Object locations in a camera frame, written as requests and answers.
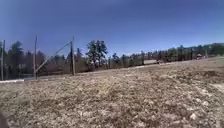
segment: fence post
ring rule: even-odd
[[[37,50],[37,36],[36,36],[36,39],[35,39],[35,44],[34,44],[34,53],[33,53],[33,77],[34,79],[37,79],[37,76],[36,76],[36,51]]]
[[[75,75],[75,57],[74,57],[74,36],[71,42],[71,54],[72,54],[72,75]]]

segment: metal pole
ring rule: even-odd
[[[75,57],[74,57],[74,36],[71,42],[71,54],[72,54],[72,75],[75,75]]]
[[[4,80],[4,49],[5,49],[5,40],[2,44],[2,55],[1,55],[1,78]]]
[[[37,52],[37,36],[34,44],[34,53],[33,53],[33,77],[36,79],[36,52]]]

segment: dead grass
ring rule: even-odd
[[[6,84],[0,110],[11,127],[221,127],[223,88],[211,84],[224,83],[224,61],[213,60]]]

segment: blue sky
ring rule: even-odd
[[[0,40],[52,54],[75,36],[109,55],[224,42],[223,0],[0,0]]]

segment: treeline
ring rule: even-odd
[[[76,73],[88,72],[104,69],[127,68],[144,65],[145,60],[157,60],[163,62],[184,61],[197,59],[200,56],[224,55],[224,44],[213,43],[208,45],[198,45],[194,47],[180,46],[168,50],[154,52],[141,52],[132,55],[118,56],[114,53],[106,58],[108,53],[104,41],[91,41],[87,45],[88,52],[84,55],[79,48],[76,49],[75,69]],[[8,51],[3,51],[4,56],[4,78],[15,79],[31,77],[33,73],[33,52],[24,51],[22,43],[17,41]],[[71,52],[65,55],[52,57],[37,73],[37,75],[58,75],[71,73]],[[39,67],[47,56],[41,52],[36,53],[36,68]]]

